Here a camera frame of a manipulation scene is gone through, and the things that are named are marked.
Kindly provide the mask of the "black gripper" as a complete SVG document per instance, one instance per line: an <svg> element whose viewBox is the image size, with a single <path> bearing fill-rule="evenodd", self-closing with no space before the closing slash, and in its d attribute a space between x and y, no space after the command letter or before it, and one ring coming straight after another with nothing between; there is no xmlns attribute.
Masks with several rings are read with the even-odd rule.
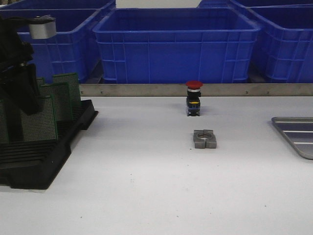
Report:
<svg viewBox="0 0 313 235"><path fill-rule="evenodd" d="M10 100L25 114L39 111L40 95L36 66L28 64L34 53L30 43L23 42L17 29L33 22L25 17L0 20L0 87L2 97Z"/></svg>

